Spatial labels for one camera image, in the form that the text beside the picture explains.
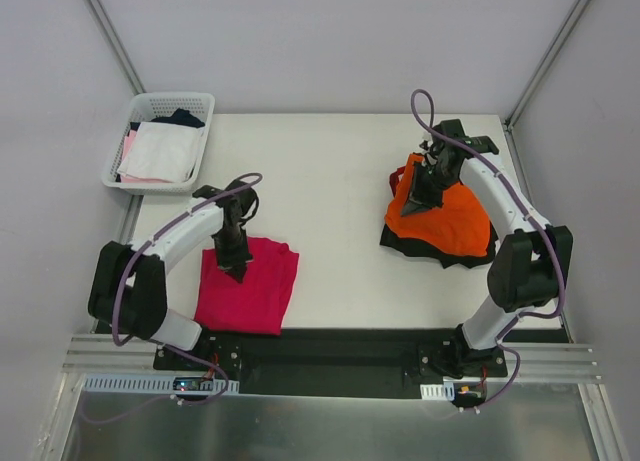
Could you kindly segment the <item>magenta t shirt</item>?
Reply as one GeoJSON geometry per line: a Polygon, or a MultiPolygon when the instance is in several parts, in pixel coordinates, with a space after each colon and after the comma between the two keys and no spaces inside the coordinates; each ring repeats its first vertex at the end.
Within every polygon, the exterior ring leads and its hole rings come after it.
{"type": "Polygon", "coordinates": [[[212,331],[281,334],[298,272],[299,254],[286,243],[251,238],[253,260],[241,282],[219,269],[214,249],[202,252],[194,320],[212,331]]]}

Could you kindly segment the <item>orange t shirt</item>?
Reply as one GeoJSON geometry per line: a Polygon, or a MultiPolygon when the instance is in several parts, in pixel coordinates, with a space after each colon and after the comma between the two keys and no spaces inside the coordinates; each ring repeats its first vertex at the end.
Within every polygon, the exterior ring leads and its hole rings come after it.
{"type": "Polygon", "coordinates": [[[384,215],[384,226],[400,238],[426,241],[447,254],[486,255],[492,226],[489,216],[472,191],[461,183],[444,192],[441,208],[401,216],[401,208],[409,194],[411,165],[422,160],[422,155],[412,153],[406,164],[389,176],[393,199],[384,215]]]}

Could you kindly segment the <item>black t shirt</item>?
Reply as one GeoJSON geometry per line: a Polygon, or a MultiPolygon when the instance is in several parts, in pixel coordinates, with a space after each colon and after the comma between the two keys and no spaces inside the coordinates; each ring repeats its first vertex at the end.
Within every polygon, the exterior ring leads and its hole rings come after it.
{"type": "Polygon", "coordinates": [[[452,255],[444,253],[435,246],[414,238],[400,238],[391,231],[388,226],[382,229],[379,244],[383,247],[391,248],[408,258],[429,258],[440,263],[443,269],[454,265],[460,265],[468,269],[489,265],[496,255],[497,233],[493,226],[490,226],[490,237],[487,244],[487,254],[483,256],[452,255]]]}

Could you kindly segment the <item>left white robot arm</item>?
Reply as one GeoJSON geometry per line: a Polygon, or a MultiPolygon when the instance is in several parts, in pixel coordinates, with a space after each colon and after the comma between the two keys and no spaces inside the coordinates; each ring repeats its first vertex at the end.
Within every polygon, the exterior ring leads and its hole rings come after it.
{"type": "Polygon", "coordinates": [[[259,173],[247,173],[226,188],[205,185],[184,209],[146,238],[103,246],[88,300],[88,312],[111,328],[122,347],[140,339],[176,353],[192,370],[212,366],[212,331],[168,305],[167,277],[186,255],[209,239],[217,269],[240,284],[253,261],[245,226],[259,208],[254,186],[259,173]]]}

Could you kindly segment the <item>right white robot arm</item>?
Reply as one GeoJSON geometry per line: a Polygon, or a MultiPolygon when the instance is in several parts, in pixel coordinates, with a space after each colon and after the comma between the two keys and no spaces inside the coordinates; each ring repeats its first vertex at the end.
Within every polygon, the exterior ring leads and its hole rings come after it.
{"type": "Polygon", "coordinates": [[[421,145],[425,159],[413,168],[402,216],[441,212],[445,192],[461,185],[475,196],[499,239],[487,274],[487,298],[448,343],[428,356],[432,371],[460,379],[488,365],[521,319],[539,317],[550,301],[564,303],[573,236],[535,213],[503,172],[499,149],[489,137],[467,136],[458,119],[428,131],[432,139],[421,145]]]}

